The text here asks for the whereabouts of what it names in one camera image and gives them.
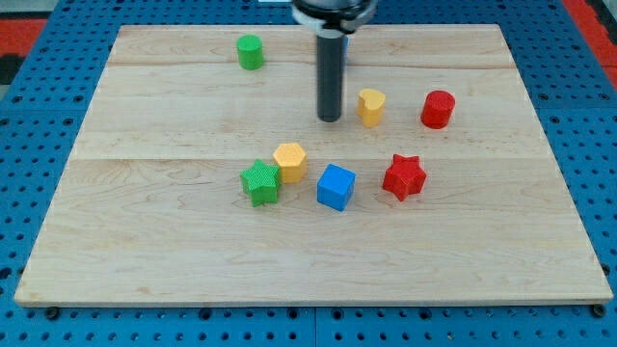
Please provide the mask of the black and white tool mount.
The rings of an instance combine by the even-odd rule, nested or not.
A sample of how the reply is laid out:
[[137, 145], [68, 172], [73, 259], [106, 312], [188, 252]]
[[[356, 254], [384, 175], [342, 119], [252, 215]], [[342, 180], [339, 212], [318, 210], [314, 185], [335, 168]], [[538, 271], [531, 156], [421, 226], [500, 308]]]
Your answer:
[[292, 0], [293, 18], [316, 34], [353, 34], [377, 11], [378, 0]]

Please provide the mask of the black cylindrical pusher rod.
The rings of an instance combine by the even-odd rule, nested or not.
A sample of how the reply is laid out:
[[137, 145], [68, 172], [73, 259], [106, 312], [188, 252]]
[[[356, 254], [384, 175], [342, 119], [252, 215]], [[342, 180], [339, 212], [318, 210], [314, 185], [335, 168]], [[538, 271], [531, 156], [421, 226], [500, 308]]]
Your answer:
[[317, 117], [335, 122], [341, 117], [345, 36], [316, 37]]

